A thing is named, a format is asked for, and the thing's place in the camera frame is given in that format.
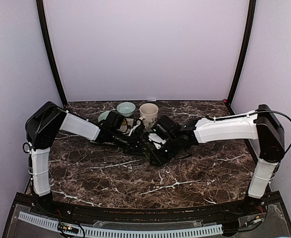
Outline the green weekly pill organizer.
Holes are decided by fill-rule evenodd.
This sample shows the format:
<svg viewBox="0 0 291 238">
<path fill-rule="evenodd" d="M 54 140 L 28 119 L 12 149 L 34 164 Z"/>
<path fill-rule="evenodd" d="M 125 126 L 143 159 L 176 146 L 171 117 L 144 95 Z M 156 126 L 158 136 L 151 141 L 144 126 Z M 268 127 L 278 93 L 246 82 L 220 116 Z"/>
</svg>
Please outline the green weekly pill organizer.
<svg viewBox="0 0 291 238">
<path fill-rule="evenodd" d="M 151 160 L 151 152 L 152 152 L 151 149 L 150 149 L 150 150 L 144 150 L 144 151 L 143 151 L 144 156 L 145 156 L 148 160 Z"/>
</svg>

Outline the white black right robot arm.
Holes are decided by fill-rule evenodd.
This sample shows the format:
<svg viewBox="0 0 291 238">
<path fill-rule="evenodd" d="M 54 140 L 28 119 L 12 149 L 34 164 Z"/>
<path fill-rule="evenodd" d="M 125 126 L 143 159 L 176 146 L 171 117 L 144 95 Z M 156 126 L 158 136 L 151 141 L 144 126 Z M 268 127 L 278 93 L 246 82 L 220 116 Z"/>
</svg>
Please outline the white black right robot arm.
<svg viewBox="0 0 291 238">
<path fill-rule="evenodd" d="M 162 116 L 148 135 L 148 140 L 155 145 L 155 149 L 149 153 L 150 164 L 162 166 L 178 152 L 193 145 L 220 140 L 258 140 L 260 154 L 248 187 L 248 197 L 239 205 L 242 214 L 250 215 L 258 208 L 258 199 L 263 197 L 269 181 L 289 151 L 285 146 L 285 130 L 277 115 L 289 119 L 265 104 L 244 114 L 192 119 L 184 125 Z"/>
</svg>

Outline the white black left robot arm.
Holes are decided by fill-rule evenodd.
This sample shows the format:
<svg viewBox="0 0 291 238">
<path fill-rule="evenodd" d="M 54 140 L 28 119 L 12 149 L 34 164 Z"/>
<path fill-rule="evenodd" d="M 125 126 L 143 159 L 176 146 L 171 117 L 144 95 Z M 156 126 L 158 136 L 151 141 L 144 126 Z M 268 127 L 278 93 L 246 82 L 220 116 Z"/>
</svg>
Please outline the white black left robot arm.
<svg viewBox="0 0 291 238">
<path fill-rule="evenodd" d="M 98 144 L 112 143 L 132 155 L 145 155 L 148 149 L 142 141 L 142 121 L 129 133 L 119 129 L 126 118 L 116 111 L 110 111 L 99 123 L 94 123 L 48 101 L 26 122 L 26 139 L 22 148 L 29 155 L 29 174 L 33 192 L 41 197 L 51 193 L 49 182 L 49 155 L 60 131 L 68 132 L 94 141 Z"/>
</svg>

